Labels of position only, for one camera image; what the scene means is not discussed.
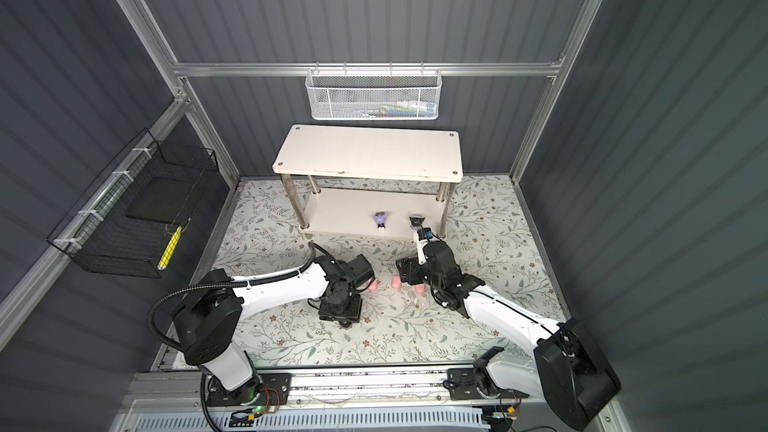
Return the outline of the purple striped toy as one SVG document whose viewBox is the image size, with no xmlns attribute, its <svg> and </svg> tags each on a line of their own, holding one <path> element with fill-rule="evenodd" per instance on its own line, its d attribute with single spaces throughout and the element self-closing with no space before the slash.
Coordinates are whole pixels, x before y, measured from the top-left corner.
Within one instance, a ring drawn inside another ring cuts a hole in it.
<svg viewBox="0 0 768 432">
<path fill-rule="evenodd" d="M 410 228 L 414 231 L 421 230 L 423 228 L 425 217 L 419 214 L 413 214 L 409 216 Z"/>
</svg>

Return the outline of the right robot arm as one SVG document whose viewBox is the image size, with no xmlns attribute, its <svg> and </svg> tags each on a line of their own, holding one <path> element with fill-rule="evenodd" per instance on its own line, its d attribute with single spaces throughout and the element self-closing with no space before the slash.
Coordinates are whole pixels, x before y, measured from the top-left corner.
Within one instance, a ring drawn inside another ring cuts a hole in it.
<svg viewBox="0 0 768 432">
<path fill-rule="evenodd" d="M 473 382 L 479 393 L 540 397 L 561 422 L 583 431 L 620 392 L 617 373 L 582 322 L 550 319 L 504 297 L 463 272 L 442 240 L 416 244 L 416 255 L 396 262 L 399 281 L 424 287 L 442 308 L 493 329 L 526 354 L 519 358 L 495 347 L 478 358 Z"/>
</svg>

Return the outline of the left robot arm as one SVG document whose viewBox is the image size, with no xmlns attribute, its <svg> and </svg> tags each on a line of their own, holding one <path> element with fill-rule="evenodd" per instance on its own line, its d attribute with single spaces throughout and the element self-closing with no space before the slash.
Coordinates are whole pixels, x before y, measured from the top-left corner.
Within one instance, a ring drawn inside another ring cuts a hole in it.
<svg viewBox="0 0 768 432">
<path fill-rule="evenodd" d="M 307 301 L 321 321 L 348 328 L 360 321 L 361 294 L 375 282 L 372 265 L 361 254 L 347 262 L 315 243 L 310 251 L 302 265 L 268 274 L 229 276 L 212 270 L 198 283 L 159 299 L 150 307 L 146 325 L 227 393 L 256 394 L 261 386 L 257 371 L 233 341 L 241 321 Z"/>
</svg>

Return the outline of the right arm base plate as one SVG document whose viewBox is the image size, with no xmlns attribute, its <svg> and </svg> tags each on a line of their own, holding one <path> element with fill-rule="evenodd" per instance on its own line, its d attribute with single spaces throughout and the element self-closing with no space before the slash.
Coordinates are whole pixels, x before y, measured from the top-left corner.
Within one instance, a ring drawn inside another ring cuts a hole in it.
<svg viewBox="0 0 768 432">
<path fill-rule="evenodd" d="M 478 378 L 472 367 L 449 368 L 442 386 L 454 401 L 480 399 L 523 399 L 529 394 L 514 390 L 500 389 L 487 376 Z"/>
</svg>

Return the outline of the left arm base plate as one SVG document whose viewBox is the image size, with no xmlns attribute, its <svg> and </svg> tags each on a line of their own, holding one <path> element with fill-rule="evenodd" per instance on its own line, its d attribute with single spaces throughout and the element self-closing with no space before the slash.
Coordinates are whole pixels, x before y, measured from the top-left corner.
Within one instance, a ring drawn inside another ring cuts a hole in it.
<svg viewBox="0 0 768 432">
<path fill-rule="evenodd" d="M 212 407 L 266 407 L 287 403 L 293 376 L 289 373 L 262 373 L 239 388 L 228 391 L 218 378 L 205 387 L 205 403 Z"/>
</svg>

